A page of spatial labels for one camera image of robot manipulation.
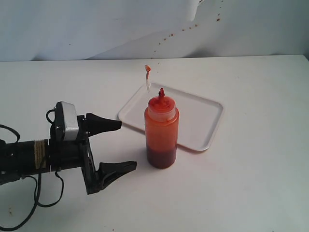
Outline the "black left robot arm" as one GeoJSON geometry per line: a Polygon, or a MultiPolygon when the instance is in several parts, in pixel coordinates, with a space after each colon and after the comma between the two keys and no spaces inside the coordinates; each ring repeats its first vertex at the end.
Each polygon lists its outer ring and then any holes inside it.
{"type": "Polygon", "coordinates": [[[94,194],[125,174],[124,163],[100,163],[96,168],[89,137],[117,131],[122,123],[94,114],[76,116],[72,135],[65,129],[64,116],[55,116],[50,138],[0,144],[0,182],[14,182],[29,174],[46,173],[80,167],[86,191],[94,194]]]}

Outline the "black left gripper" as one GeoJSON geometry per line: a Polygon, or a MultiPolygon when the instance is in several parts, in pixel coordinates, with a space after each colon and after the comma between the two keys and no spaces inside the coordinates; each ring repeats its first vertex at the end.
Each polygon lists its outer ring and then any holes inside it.
{"type": "Polygon", "coordinates": [[[99,117],[93,113],[76,116],[78,122],[77,136],[65,138],[64,116],[55,116],[50,128],[49,164],[52,171],[62,171],[80,167],[87,194],[104,190],[120,177],[136,170],[136,161],[121,163],[100,163],[96,171],[89,137],[104,132],[121,129],[122,122],[99,117]]]}

